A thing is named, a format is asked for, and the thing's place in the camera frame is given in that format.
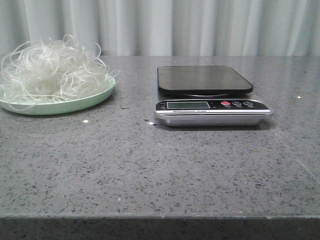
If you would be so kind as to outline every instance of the white curtain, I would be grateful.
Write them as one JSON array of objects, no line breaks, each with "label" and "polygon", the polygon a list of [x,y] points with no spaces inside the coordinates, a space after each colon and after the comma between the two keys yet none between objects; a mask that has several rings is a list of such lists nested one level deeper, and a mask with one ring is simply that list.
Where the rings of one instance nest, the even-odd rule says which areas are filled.
[{"label": "white curtain", "polygon": [[0,55],[65,34],[110,56],[320,56],[320,0],[0,0]]}]

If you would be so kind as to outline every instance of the mint green plate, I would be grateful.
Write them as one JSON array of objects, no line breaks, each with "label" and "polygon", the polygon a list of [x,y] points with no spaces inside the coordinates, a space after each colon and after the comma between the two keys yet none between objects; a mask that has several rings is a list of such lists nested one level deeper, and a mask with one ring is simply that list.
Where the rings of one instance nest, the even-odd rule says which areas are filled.
[{"label": "mint green plate", "polygon": [[15,102],[9,103],[5,101],[4,92],[0,89],[0,106],[10,112],[25,115],[55,115],[71,113],[90,108],[106,100],[113,92],[116,83],[114,78],[109,81],[111,87],[96,95],[64,102],[39,103],[33,106],[32,104],[19,104]]}]

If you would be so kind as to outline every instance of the red button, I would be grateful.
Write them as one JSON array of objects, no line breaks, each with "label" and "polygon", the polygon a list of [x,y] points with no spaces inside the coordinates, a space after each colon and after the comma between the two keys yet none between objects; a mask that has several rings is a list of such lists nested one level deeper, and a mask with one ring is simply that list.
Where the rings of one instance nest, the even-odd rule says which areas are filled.
[{"label": "red button", "polygon": [[228,101],[222,101],[221,104],[222,104],[223,106],[229,106],[231,103],[228,102]]}]

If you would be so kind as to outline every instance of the digital kitchen scale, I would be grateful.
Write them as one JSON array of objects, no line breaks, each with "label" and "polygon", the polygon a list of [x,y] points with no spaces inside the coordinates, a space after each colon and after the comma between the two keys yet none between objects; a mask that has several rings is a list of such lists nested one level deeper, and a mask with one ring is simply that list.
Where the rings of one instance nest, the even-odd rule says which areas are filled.
[{"label": "digital kitchen scale", "polygon": [[273,114],[227,66],[162,66],[157,78],[155,116],[167,126],[256,126]]}]

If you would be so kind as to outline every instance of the countertop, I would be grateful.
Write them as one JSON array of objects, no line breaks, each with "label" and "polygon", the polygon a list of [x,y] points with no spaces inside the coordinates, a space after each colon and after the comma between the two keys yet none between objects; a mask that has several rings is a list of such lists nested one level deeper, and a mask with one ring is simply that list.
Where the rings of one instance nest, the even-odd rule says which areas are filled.
[{"label": "countertop", "polygon": [[[0,109],[0,237],[320,238],[320,57],[102,59],[121,73],[94,107]],[[255,127],[159,124],[157,68],[188,65],[235,69],[273,117]]]}]

